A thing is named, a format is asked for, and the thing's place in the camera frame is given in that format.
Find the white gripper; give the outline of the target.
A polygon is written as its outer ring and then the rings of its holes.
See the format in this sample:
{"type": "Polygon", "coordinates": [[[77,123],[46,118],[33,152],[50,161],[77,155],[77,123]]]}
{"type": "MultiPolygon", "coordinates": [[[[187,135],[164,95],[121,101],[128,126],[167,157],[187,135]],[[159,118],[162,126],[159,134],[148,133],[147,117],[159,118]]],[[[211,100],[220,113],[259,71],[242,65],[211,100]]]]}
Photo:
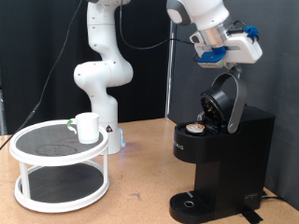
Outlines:
{"type": "Polygon", "coordinates": [[[259,43],[249,38],[246,33],[231,35],[216,45],[208,45],[200,37],[194,48],[199,56],[199,64],[224,64],[229,70],[235,67],[238,77],[243,70],[241,65],[234,63],[256,63],[263,55],[259,43]]]}

